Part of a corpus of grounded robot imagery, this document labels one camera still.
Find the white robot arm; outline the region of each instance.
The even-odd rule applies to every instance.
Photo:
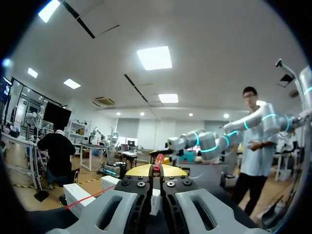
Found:
[[[98,127],[95,127],[94,130],[90,133],[91,139],[94,139],[97,132],[100,134],[101,139],[106,139],[106,135]]]
[[[217,142],[213,132],[205,132],[200,129],[183,134],[179,138],[169,138],[168,146],[170,149],[178,151],[200,145],[203,161],[210,162],[216,160],[221,152],[229,146],[242,141],[240,131],[245,131],[260,123],[263,124],[264,134],[269,136],[281,131],[293,131],[295,127],[302,125],[303,121],[293,116],[278,116],[273,105],[267,103],[247,117],[226,124],[223,127],[226,134],[220,137]]]

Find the black screen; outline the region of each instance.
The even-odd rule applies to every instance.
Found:
[[[0,100],[6,104],[8,96],[10,94],[11,84],[9,84],[4,78],[0,79]]]
[[[69,110],[48,102],[45,108],[43,120],[65,127],[67,126],[71,113],[72,112]]]

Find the red object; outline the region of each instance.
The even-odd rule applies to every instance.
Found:
[[[115,185],[112,186],[112,187],[109,187],[109,188],[107,188],[107,189],[104,189],[104,190],[102,190],[102,191],[100,191],[100,192],[98,192],[98,193],[96,193],[96,194],[93,194],[93,195],[91,195],[91,196],[85,197],[85,198],[83,198],[83,199],[81,199],[81,200],[79,200],[79,201],[75,201],[73,204],[71,204],[71,205],[69,205],[69,206],[66,206],[65,209],[68,210],[70,207],[75,206],[76,204],[78,204],[78,203],[80,203],[80,202],[82,202],[82,201],[84,201],[84,200],[86,200],[86,199],[88,199],[88,198],[91,198],[91,197],[93,197],[93,196],[96,196],[96,195],[99,195],[99,194],[101,194],[101,193],[104,193],[105,191],[107,191],[107,190],[109,190],[109,189],[113,189],[114,187],[115,187]]]
[[[164,155],[158,154],[156,158],[156,162],[154,165],[154,172],[159,173],[160,172],[160,164],[164,161]]]

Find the black pants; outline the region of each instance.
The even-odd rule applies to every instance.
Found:
[[[246,192],[250,190],[250,200],[245,208],[245,212],[248,215],[252,214],[254,207],[256,206],[260,198],[261,191],[264,187],[266,180],[266,176],[250,176],[244,173],[241,173],[239,175],[235,185],[234,193],[232,195],[232,199],[238,205],[244,198]]]

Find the black jacket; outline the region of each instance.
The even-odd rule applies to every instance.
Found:
[[[49,133],[38,144],[40,150],[48,150],[48,168],[54,176],[68,176],[72,170],[70,155],[75,153],[75,148],[70,140],[58,133]]]

